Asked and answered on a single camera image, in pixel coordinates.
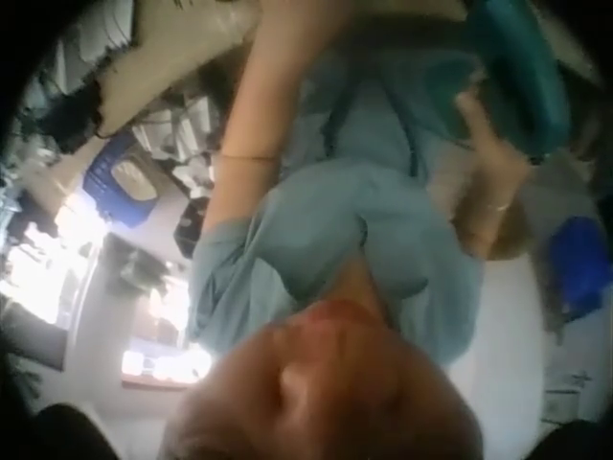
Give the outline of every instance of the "blue container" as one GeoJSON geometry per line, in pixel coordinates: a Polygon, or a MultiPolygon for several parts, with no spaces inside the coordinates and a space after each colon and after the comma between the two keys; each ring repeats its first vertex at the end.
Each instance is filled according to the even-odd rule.
{"type": "Polygon", "coordinates": [[[611,281],[606,241],[597,222],[569,218],[551,237],[549,259],[562,299],[580,306],[611,281]]]}
{"type": "Polygon", "coordinates": [[[130,228],[145,222],[158,201],[158,197],[146,201],[134,199],[111,174],[134,143],[136,139],[131,131],[117,134],[104,146],[83,179],[83,190],[94,198],[101,215],[130,228]]]}

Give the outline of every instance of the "teal object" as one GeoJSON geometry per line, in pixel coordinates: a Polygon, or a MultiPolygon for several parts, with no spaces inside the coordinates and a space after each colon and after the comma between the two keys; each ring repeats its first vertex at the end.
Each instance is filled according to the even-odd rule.
{"type": "MultiPolygon", "coordinates": [[[[485,65],[481,96],[501,137],[540,164],[568,142],[571,117],[556,59],[525,0],[482,0],[469,12],[465,41],[485,65]]],[[[453,98],[473,66],[450,61],[433,67],[428,93],[449,134],[467,130],[453,98]]]]}

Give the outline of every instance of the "woman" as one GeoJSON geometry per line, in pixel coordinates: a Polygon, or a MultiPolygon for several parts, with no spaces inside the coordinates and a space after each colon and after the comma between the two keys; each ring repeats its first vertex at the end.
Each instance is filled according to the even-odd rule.
{"type": "MultiPolygon", "coordinates": [[[[447,222],[410,120],[368,77],[340,91],[322,139],[291,140],[319,153],[279,181],[301,83],[350,4],[262,1],[193,260],[192,334],[220,360],[170,422],[163,458],[481,456],[440,367],[470,341],[482,260],[530,168],[474,90],[460,94],[478,168],[447,222]]],[[[296,126],[316,123],[303,115],[296,126]]]]}

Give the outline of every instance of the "hand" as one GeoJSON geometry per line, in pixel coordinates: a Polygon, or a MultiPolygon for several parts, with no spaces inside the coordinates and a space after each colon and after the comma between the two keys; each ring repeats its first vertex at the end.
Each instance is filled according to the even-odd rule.
{"type": "Polygon", "coordinates": [[[512,198],[533,170],[528,158],[496,135],[476,84],[458,94],[455,103],[470,131],[479,173],[492,193],[512,198]]]}
{"type": "Polygon", "coordinates": [[[354,0],[261,0],[271,53],[316,59],[352,18],[354,0]]]}

